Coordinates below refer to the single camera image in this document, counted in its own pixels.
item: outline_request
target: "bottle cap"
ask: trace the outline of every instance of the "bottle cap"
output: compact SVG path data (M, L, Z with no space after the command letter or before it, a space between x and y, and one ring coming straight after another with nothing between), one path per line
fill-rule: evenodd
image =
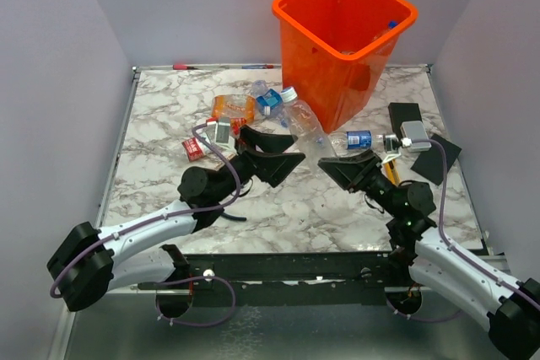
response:
M289 86L281 91L281 99L284 103L288 103L290 101L293 101L294 99L298 99L298 95L296 94L296 90L292 86Z

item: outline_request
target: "orange trash can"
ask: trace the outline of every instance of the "orange trash can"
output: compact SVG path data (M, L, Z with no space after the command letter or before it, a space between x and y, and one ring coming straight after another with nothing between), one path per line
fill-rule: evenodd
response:
M283 86L294 86L325 132L367 104L399 35L418 11L405 0L274 0Z

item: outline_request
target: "purple cable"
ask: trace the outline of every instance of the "purple cable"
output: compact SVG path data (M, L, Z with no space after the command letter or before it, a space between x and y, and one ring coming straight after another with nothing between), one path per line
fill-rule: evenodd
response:
M205 126L206 126L206 123L201 124L200 126L194 126L192 128L193 136L199 142L201 142L203 145L205 145L208 149L210 149L212 152L214 152L218 156L218 158L220 158L224 162L225 166L227 166L227 168L230 170L230 173L233 175L233 178L235 179L235 183L236 183L235 194L231 197L230 200L228 200L227 202L224 202L223 204L218 204L217 206L214 206L214 207L190 208L189 210L181 210L181 211L171 212L168 215L169 218L170 217L178 217L180 215L193 214L193 213L196 213L196 212L208 212L208 211L219 210L220 208L225 208L227 206L230 206L240 196L240 189L241 189L240 177L236 173L236 170L233 167L233 165L230 164L229 160L214 145L212 145L210 142L207 142L203 137L201 137L197 133L197 131L203 129ZM151 223L155 223L156 221L159 221L161 219L163 219L163 216L161 216L161 215L156 216L156 217L151 217L149 219L145 219L144 221L142 221L140 223L136 223L135 225L132 225L129 228L125 228L122 231L119 231L118 235L123 236L125 234L129 234L132 231L135 231L135 230L137 230L139 228L142 228L142 227L144 227L146 225L149 225ZM81 253L79 253L77 256L75 256L75 258L72 261L70 261L67 264L67 266L63 268L62 271L60 271L60 274L58 275L58 277L52 283L51 289L49 290L49 294L51 295L51 297L53 297L53 298L61 298L62 295L60 293L57 293L57 288L60 285L60 282L63 280L63 278L69 273L69 271L72 270L75 267L75 265L77 265L77 263L79 263L87 254L93 252L99 246L102 246L103 244L106 244L107 242L112 241L114 238L115 238L114 235L106 236L105 238L100 239L97 242L94 242L88 248L86 248Z
M161 313L161 309L159 308L159 304L158 304L158 302L156 300L155 308L158 311L158 315L159 315L158 320L163 318L164 320L168 320L169 322L172 322L173 324L184 325L184 326L193 326L193 327L196 327L196 328L211 328L212 326L221 325L224 322L226 322L227 320L229 320L230 317L233 316L233 314L235 313L236 294L235 294L235 290L233 289L233 286L231 286L230 283L227 280L225 280L225 279L223 279L221 277L217 277L217 276L197 276L197 277L185 278L184 280L177 280L175 282L159 282L158 285L159 286L174 286L176 284L184 284L186 282L198 282L198 281L207 280L207 279L217 280L218 282L222 282L230 291L230 296L232 297L232 302L230 304L229 311L227 311L227 314L225 314L225 316L223 318L220 318L219 320L214 320L212 322L205 322L205 323L202 323L202 324L198 324L197 322L188 322L186 320L178 320L177 318L167 318L166 316L164 316Z
M394 306L388 300L388 298L386 299L386 305L388 305L390 307L390 309L392 311L394 311L394 314L399 315L402 318L406 318L407 320L415 320L417 322L422 322L422 323L425 323L425 324L441 324L443 322L448 322L449 320L454 320L456 318L459 318L460 316L463 315L463 311L461 311L459 309L454 314L446 316L444 318L434 318L434 319L419 318L417 316L407 315L407 314L404 314L403 312L398 311L397 309L394 308Z
M442 171L442 174L443 174L442 179L443 180L442 180L442 193L440 195L440 211L439 211L439 236L440 236L440 238L445 242L446 246L448 246L448 248L451 251L453 251L456 255L458 255L460 258L462 258L466 263L468 263L469 265L474 267L476 270L480 271L482 274L484 274L486 277L490 278L494 282L498 282L499 278L495 274L493 274L489 270L484 269L478 263L471 260L467 255L463 254L458 248L456 248L456 246L451 244L450 240L446 236L444 228L443 228L444 227L444 216L445 216L446 182L448 180L448 176L447 176L448 167L446 165L445 149L443 148L443 146L439 142L437 142L437 141L435 141L433 139L412 139L411 140L411 143L417 143L417 142L429 142L429 143L431 143L432 145L434 145L436 148L439 149L440 155L442 157L442 170L443 170ZM505 282L504 280L501 280L499 284L501 286L505 287L505 288L508 288L513 293L516 293L517 295L519 295L521 298L526 300L534 309L536 309L537 311L540 312L540 304L537 303L536 301L534 301L531 297L526 295L524 292L520 291L518 288L515 288L514 286L512 286L508 282Z

